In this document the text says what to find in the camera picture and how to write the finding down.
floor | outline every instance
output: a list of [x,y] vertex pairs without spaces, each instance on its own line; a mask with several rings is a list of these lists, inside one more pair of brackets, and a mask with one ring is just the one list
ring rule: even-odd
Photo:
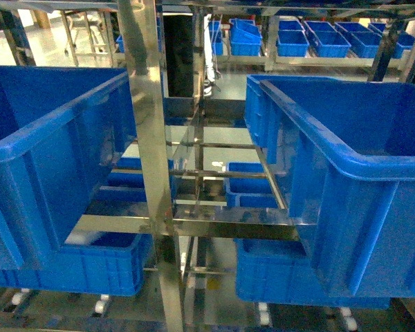
[[[66,33],[60,22],[53,24],[51,30],[31,29],[27,32],[29,42],[35,56],[38,66],[73,66],[73,60],[64,54],[66,44]],[[77,49],[79,51],[88,51],[89,42],[86,33],[82,33],[77,40]],[[0,65],[14,65],[13,57],[7,45],[4,34],[0,32]],[[90,67],[108,67],[109,60],[99,58],[94,60],[92,57],[80,59],[80,66]],[[217,81],[219,87],[215,91],[214,98],[227,100],[244,100],[246,91],[246,76],[248,73],[261,73],[258,68],[252,66],[228,65],[221,67],[221,79]],[[346,80],[363,81],[367,78],[367,72],[362,69],[335,69],[335,68],[286,68],[277,74],[281,75],[325,75],[340,77]],[[390,73],[387,76],[388,81],[396,81],[396,73]],[[172,127],[172,141],[180,141],[185,133],[185,127]],[[242,128],[220,128],[210,127],[205,129],[206,142],[240,142],[251,144],[251,139],[247,129]],[[137,156],[138,148],[132,145],[128,151],[128,156]],[[226,163],[230,161],[258,162],[257,154],[253,150],[238,149],[205,149],[205,168],[212,170],[225,169]],[[188,168],[194,167],[194,159],[190,158]],[[234,270],[234,244],[232,240],[219,239],[214,240],[214,250],[222,257],[226,268]],[[111,319],[130,319],[142,320],[164,320],[163,308],[158,287],[158,278],[156,273],[150,273],[152,277],[147,278],[147,283],[142,292],[135,300],[131,298],[116,298],[113,306],[109,311]],[[254,317],[252,304],[238,300],[234,294],[234,275],[226,275],[221,279],[216,277],[207,277],[200,283],[195,280],[193,287],[188,290],[186,297],[187,318],[188,322],[206,323],[206,324],[226,324],[226,325],[252,325]],[[203,290],[203,296],[197,295]],[[28,307],[25,314],[39,315],[43,311],[48,312],[52,317],[63,317],[65,315],[86,315],[91,312],[95,303],[96,296],[83,295],[71,305],[71,299],[63,293],[41,292],[36,296],[35,301]],[[311,326],[320,326],[320,329],[326,329],[326,318],[324,311],[318,309],[306,308],[300,312],[295,308],[295,315],[290,313],[292,306],[280,307],[279,314],[280,326],[283,329],[297,329],[311,318]],[[355,311],[354,315],[359,322],[369,322],[363,331],[406,331],[392,311],[382,313],[372,313],[372,311]]]

metal cart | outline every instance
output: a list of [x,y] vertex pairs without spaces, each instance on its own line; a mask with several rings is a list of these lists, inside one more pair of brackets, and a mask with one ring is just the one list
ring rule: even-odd
[[[76,8],[75,1],[48,1],[54,9]],[[263,64],[267,71],[278,64],[301,64],[328,66],[325,59],[311,59],[299,62],[295,59],[279,59],[275,48],[278,16],[284,12],[298,10],[314,17],[375,17],[391,18],[392,23],[382,37],[382,42],[372,61],[359,61],[356,66],[370,66],[369,80],[379,82],[391,61],[399,31],[405,22],[415,18],[415,4],[372,4],[345,3],[326,4],[320,7],[292,8],[284,2],[244,3],[242,1],[186,1],[179,5],[189,6],[194,15],[194,97],[167,98],[171,116],[187,118],[187,129],[178,144],[167,135],[163,112],[163,94],[160,73],[165,65],[162,53],[158,52],[156,16],[162,17],[163,6],[156,6],[154,0],[133,2],[130,0],[81,1],[86,8],[117,8],[126,52],[127,69],[130,77],[132,98],[137,121],[138,148],[145,180],[147,210],[144,216],[107,216],[96,214],[90,208],[80,219],[76,229],[105,232],[148,232],[155,240],[156,264],[147,268],[150,278],[144,291],[135,299],[114,299],[104,315],[96,317],[91,308],[96,301],[92,296],[43,292],[28,293],[25,301],[18,306],[6,306],[15,293],[0,292],[0,330],[11,331],[22,328],[37,330],[75,331],[259,331],[261,325],[280,329],[307,329],[308,331],[342,331],[338,321],[342,314],[328,308],[280,307],[266,304],[244,304],[233,298],[233,243],[225,239],[281,239],[298,241],[295,223],[287,217],[286,202],[280,192],[274,175],[266,164],[260,148],[249,144],[225,144],[205,142],[204,129],[213,122],[238,120],[243,117],[243,102],[239,100],[204,100],[203,81],[205,63],[203,54],[203,18],[207,13],[258,14],[268,17],[267,57],[234,58],[240,64]],[[415,47],[409,56],[408,66],[401,76],[403,82],[415,82]],[[332,65],[347,64],[333,62]],[[225,208],[214,206],[218,201],[221,181],[206,177],[244,177],[235,172],[213,172],[204,170],[204,149],[256,149],[261,157],[264,174],[252,177],[266,177],[272,187],[279,209]],[[195,169],[187,169],[189,155],[195,155]],[[174,168],[169,170],[169,160]],[[137,170],[116,169],[115,172],[138,172]],[[180,194],[186,204],[172,200],[169,176],[184,176]],[[181,237],[188,237],[181,263]],[[394,317],[398,312],[404,323]],[[269,320],[261,317],[269,315]],[[248,329],[218,327],[225,324],[225,317],[235,317],[235,322],[247,322]],[[406,326],[415,331],[415,300],[394,300],[393,309],[387,312],[354,311],[363,331],[406,331]]]

stainless steel rack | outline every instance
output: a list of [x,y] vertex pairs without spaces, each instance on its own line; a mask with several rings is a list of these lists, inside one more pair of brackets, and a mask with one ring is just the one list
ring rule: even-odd
[[[183,114],[186,118],[189,118],[186,133],[175,152],[172,151],[170,130],[166,125],[164,116],[164,96],[161,89],[160,74],[164,73],[165,57],[164,53],[158,52],[156,33],[156,17],[162,18],[163,7],[170,5],[189,6],[194,16],[194,95],[193,98],[170,98],[168,100],[172,104],[172,109],[169,110],[171,114],[179,114],[180,116]],[[298,240],[295,224],[299,221],[287,217],[286,202],[274,181],[273,174],[267,166],[261,150],[258,148],[257,153],[264,166],[265,177],[269,180],[277,199],[278,210],[230,209],[206,206],[201,203],[211,186],[210,181],[205,181],[205,176],[213,176],[215,178],[243,177],[243,174],[235,174],[233,172],[207,172],[203,170],[203,149],[209,146],[209,144],[204,143],[204,128],[208,123],[207,120],[218,118],[219,112],[216,112],[216,110],[225,106],[222,101],[207,101],[203,99],[203,81],[205,78],[203,54],[204,16],[208,13],[252,13],[270,17],[268,56],[262,60],[264,61],[262,64],[269,71],[275,69],[275,65],[280,64],[280,62],[287,65],[294,64],[292,62],[295,62],[289,58],[279,59],[276,56],[275,40],[278,27],[278,17],[276,15],[285,13],[290,13],[291,15],[292,12],[295,12],[297,13],[296,15],[314,17],[390,18],[391,24],[387,25],[375,60],[371,63],[363,60],[362,63],[363,66],[372,65],[369,80],[381,81],[389,66],[399,32],[403,29],[407,20],[415,18],[415,4],[395,5],[349,2],[344,6],[331,4],[325,6],[296,6],[293,7],[281,1],[262,3],[215,0],[180,3],[166,3],[165,1],[162,6],[157,6],[154,0],[118,0],[116,3],[95,0],[0,1],[0,10],[15,10],[17,8],[44,10],[77,8],[118,9],[118,17],[126,50],[125,56],[129,72],[131,96],[135,109],[138,148],[142,161],[142,174],[145,180],[147,206],[142,204],[131,205],[128,208],[124,206],[123,209],[120,208],[120,211],[124,211],[120,215],[107,216],[100,213],[102,206],[96,203],[91,205],[87,213],[80,219],[77,229],[107,232],[146,232],[153,234],[156,262],[154,267],[149,269],[148,273],[155,276],[153,288],[156,289],[156,294],[159,294],[160,297],[158,300],[155,299],[154,303],[163,303],[163,313],[156,313],[157,317],[161,317],[160,322],[137,322],[134,320],[126,322],[126,319],[120,319],[121,322],[109,322],[105,317],[91,317],[89,320],[94,323],[92,327],[87,326],[77,318],[62,318],[64,319],[63,325],[55,324],[55,322],[51,322],[51,325],[49,325],[49,322],[42,322],[42,319],[34,313],[27,314],[27,317],[24,316],[22,318],[21,313],[23,311],[20,311],[20,308],[13,308],[11,313],[0,313],[0,328],[3,328],[3,331],[11,328],[20,329],[25,326],[34,329],[50,329],[49,326],[53,326],[51,329],[54,330],[82,329],[83,331],[101,331],[103,329],[114,329],[112,324],[116,325],[120,331],[211,331],[214,330],[214,327],[206,324],[205,320],[198,320],[198,323],[194,323],[194,317],[197,314],[201,315],[202,312],[204,313],[204,311],[200,311],[202,309],[198,306],[205,304],[205,298],[197,295],[195,290],[188,292],[188,289],[196,289],[196,286],[188,288],[187,285],[190,283],[191,278],[197,275],[228,275],[230,267],[228,270],[224,267],[212,268],[208,266],[205,255],[208,251],[206,246],[209,241],[206,239],[212,238],[212,242],[218,240],[215,238]],[[402,80],[407,80],[408,82],[415,76],[415,48],[409,58],[409,64],[404,69],[402,77]],[[238,106],[239,110],[231,109],[231,112],[227,112],[226,115],[221,117],[227,119],[242,118],[243,103],[235,101],[228,104]],[[210,147],[250,148],[248,145],[240,144],[227,146],[211,144]],[[192,151],[195,155],[196,167],[195,169],[187,169],[187,161]],[[172,169],[169,169],[169,162],[173,165]],[[137,171],[133,169],[117,170],[117,172]],[[171,195],[170,176],[178,178],[191,176],[193,178],[192,180],[181,179],[186,185],[192,186],[192,190],[189,191],[192,204],[176,204]],[[261,177],[262,175],[253,174],[253,176]],[[129,213],[126,213],[129,209],[135,210],[136,216],[129,216]],[[147,210],[147,214],[138,212],[145,210]],[[185,250],[187,255],[183,264],[181,264],[179,244],[181,236],[189,237]],[[188,297],[192,297],[192,303],[187,303]],[[138,305],[147,305],[147,301],[149,300],[143,298]],[[249,305],[247,305],[246,310],[258,313]],[[185,313],[188,311],[192,315],[190,322],[185,316]],[[335,313],[328,313],[328,315],[336,317]],[[257,322],[252,319],[251,324],[257,324]],[[329,327],[329,329],[338,331],[338,327]]]

caster wheel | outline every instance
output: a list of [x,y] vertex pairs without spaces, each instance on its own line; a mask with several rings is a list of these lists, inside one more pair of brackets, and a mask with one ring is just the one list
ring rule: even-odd
[[20,305],[23,302],[25,296],[26,296],[25,293],[15,293],[14,296],[12,296],[12,300],[11,300],[12,305],[14,306]]
[[104,311],[106,310],[107,304],[108,302],[106,301],[102,301],[102,300],[97,301],[97,303],[95,304],[94,312],[102,315]]
[[358,330],[357,321],[353,317],[345,317],[344,325],[348,332],[356,332]]
[[341,316],[343,317],[351,317],[352,316],[352,312],[350,308],[340,308],[340,312],[341,312]]

shelving unit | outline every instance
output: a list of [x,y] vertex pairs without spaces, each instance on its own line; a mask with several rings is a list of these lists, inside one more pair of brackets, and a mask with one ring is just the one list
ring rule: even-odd
[[[107,315],[89,317],[87,308],[91,312],[91,305],[95,303],[93,297],[78,297],[77,295],[56,294],[53,299],[43,299],[44,294],[31,293],[26,301],[18,307],[6,312],[6,304],[14,293],[7,290],[0,297],[0,329],[1,331],[16,331],[22,327],[29,329],[74,329],[76,331],[101,331],[102,329],[120,329],[120,331],[222,331],[215,326],[219,315],[232,316],[232,319],[221,320],[229,324],[244,324],[256,326],[247,331],[258,331],[261,325],[261,308],[253,304],[236,302],[234,299],[225,299],[224,291],[216,278],[229,278],[226,283],[229,287],[227,294],[233,293],[233,264],[224,264],[234,261],[233,248],[227,250],[221,244],[224,238],[253,238],[253,239],[283,239],[298,241],[294,219],[289,219],[286,213],[286,203],[282,193],[276,185],[269,166],[257,148],[265,174],[253,174],[254,177],[265,176],[271,184],[277,199],[279,209],[247,209],[243,207],[226,208],[221,206],[201,205],[200,200],[208,195],[212,188],[212,181],[204,177],[243,177],[244,174],[236,172],[213,172],[203,169],[205,147],[216,148],[243,148],[252,146],[240,143],[225,145],[204,143],[204,128],[207,120],[227,118],[240,120],[242,115],[239,102],[203,100],[203,81],[205,77],[205,63],[203,54],[203,18],[209,12],[245,14],[250,13],[269,17],[267,57],[219,57],[219,61],[240,64],[262,64],[265,70],[272,71],[278,65],[310,65],[310,66],[371,66],[369,80],[381,81],[387,67],[402,65],[400,60],[392,60],[391,56],[398,38],[398,32],[403,28],[405,20],[415,17],[415,5],[374,5],[345,4],[343,6],[327,4],[321,7],[304,5],[304,7],[290,7],[288,3],[272,2],[248,3],[242,1],[184,1],[180,6],[189,6],[194,15],[194,97],[170,98],[168,107],[171,114],[183,113],[191,118],[186,134],[179,143],[176,151],[172,152],[172,139],[168,136],[169,130],[165,125],[163,110],[163,94],[161,89],[160,73],[164,71],[164,53],[158,52],[156,28],[157,15],[162,18],[160,10],[164,6],[157,6],[154,0],[132,2],[131,0],[112,1],[0,1],[1,10],[15,10],[17,8],[37,9],[100,9],[111,8],[119,10],[119,21],[124,40],[127,70],[130,77],[131,94],[137,122],[138,148],[142,161],[142,173],[145,180],[147,195],[147,209],[142,203],[136,207],[138,210],[148,211],[147,215],[127,216],[103,215],[98,212],[101,206],[92,205],[87,213],[80,219],[76,229],[106,231],[106,232],[142,232],[152,233],[156,249],[156,261],[148,267],[152,276],[145,287],[143,294],[133,299],[115,299]],[[277,56],[275,40],[278,32],[278,16],[275,15],[308,15],[314,17],[381,17],[391,18],[393,23],[387,27],[382,42],[374,60],[371,59],[320,59],[316,57],[280,58]],[[415,47],[409,55],[410,61],[403,70],[401,80],[411,82],[415,76]],[[33,64],[31,61],[19,61],[19,64]],[[221,115],[219,109],[232,110]],[[195,155],[196,169],[187,169],[189,155]],[[169,161],[174,168],[169,170]],[[129,169],[119,169],[117,172],[135,172]],[[169,184],[170,176],[192,176],[192,180],[184,180],[184,184],[192,186],[189,191],[192,204],[176,204],[172,200]],[[181,263],[179,241],[181,237],[188,237],[185,261]],[[40,301],[31,304],[34,299]],[[55,305],[61,308],[60,314],[54,310],[44,317],[37,314],[36,309],[27,311],[31,305],[42,303],[42,307]],[[277,327],[282,315],[279,308],[268,307],[272,320],[269,326]],[[341,331],[338,323],[338,311],[328,309],[299,308],[298,311],[310,313],[315,320],[321,315],[324,317],[316,322],[313,328],[322,331]],[[367,321],[369,315],[359,313],[360,322]],[[399,324],[392,317],[392,311],[379,313],[370,317],[372,320],[380,319],[384,323],[382,328],[388,329],[390,324]],[[290,326],[285,323],[283,328],[300,328],[303,326]]]

